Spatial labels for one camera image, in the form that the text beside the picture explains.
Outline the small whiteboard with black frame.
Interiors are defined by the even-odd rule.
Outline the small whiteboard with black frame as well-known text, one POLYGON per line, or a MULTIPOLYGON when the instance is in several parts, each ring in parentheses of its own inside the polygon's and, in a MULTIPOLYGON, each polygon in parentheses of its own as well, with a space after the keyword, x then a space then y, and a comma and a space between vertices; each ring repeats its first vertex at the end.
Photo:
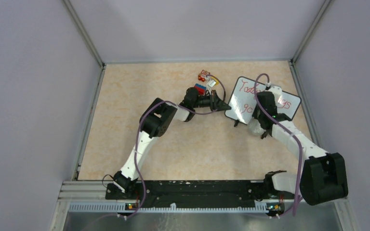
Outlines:
MULTIPOLYGON (((228 105, 230 110, 225 111, 225 116, 239 123, 248 124, 252 118, 252 113, 256 106, 253 87, 255 81, 247 77, 239 77, 230 96, 228 105)), ((277 101, 279 113, 285 113, 293 119, 299 106, 301 98, 289 92, 282 91, 277 101)))

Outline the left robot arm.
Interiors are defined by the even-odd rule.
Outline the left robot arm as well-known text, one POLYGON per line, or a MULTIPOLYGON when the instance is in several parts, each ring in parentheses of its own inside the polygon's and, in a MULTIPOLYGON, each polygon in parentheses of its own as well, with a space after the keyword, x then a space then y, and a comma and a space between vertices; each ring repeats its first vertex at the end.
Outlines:
POLYGON ((141 167, 148 153, 172 121, 189 122, 194 115, 209 115, 230 109, 231 106, 215 90, 201 95, 196 87, 188 88, 179 104, 156 98, 140 117, 133 149, 125 164, 112 177, 109 190, 116 190, 124 199, 133 197, 136 181, 143 179, 141 167))

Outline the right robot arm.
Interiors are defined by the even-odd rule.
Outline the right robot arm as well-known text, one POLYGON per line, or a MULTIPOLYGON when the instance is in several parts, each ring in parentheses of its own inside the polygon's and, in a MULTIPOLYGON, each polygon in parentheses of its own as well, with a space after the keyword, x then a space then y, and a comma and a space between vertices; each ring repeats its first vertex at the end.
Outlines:
POLYGON ((296 174, 285 170, 268 172, 264 179, 264 194, 277 198, 282 192, 289 192, 309 205, 345 198, 349 190, 344 157, 317 146, 285 113, 279 113, 277 96, 269 90, 255 95, 257 104, 248 127, 261 139, 270 136, 284 144, 299 164, 296 174))

